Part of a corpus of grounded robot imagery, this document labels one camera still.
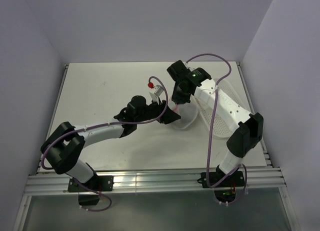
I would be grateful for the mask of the white mesh laundry bag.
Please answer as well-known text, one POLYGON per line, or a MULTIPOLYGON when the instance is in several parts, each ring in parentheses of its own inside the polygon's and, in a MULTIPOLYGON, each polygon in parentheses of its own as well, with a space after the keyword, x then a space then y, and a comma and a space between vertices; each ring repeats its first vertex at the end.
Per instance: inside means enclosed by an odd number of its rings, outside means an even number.
POLYGON ((185 130, 197 118, 198 109, 193 103, 175 104, 172 100, 168 102, 168 107, 176 114, 180 115, 180 119, 171 123, 176 130, 185 130))

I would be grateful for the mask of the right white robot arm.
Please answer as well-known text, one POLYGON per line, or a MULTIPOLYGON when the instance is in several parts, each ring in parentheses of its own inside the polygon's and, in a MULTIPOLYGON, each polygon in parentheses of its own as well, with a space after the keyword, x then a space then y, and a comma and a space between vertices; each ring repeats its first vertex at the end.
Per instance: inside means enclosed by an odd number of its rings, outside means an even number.
POLYGON ((220 185, 229 185, 234 179, 232 170, 261 141, 264 118, 238 105, 218 87, 218 81, 214 81, 201 67, 190 70, 178 60, 167 68, 167 72, 174 81, 171 100, 176 105, 189 103, 193 96, 210 107, 212 114, 221 117, 232 131, 226 142, 228 152, 218 165, 216 174, 220 185))

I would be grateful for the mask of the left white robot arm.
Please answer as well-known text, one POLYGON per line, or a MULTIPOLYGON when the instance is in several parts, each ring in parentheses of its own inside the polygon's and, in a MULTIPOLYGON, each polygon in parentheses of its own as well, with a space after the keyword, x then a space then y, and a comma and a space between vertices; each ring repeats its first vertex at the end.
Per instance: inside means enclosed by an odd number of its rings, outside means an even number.
POLYGON ((93 168, 80 160, 84 148, 101 141, 124 138, 139 124, 157 121, 167 125, 179 119, 181 116, 168 107, 166 100, 147 104, 143 96, 136 95, 107 123, 89 127, 76 127, 68 121, 61 123, 41 146, 41 160, 48 161, 58 175, 67 174, 78 180, 86 191, 91 191, 96 188, 98 179, 93 168))

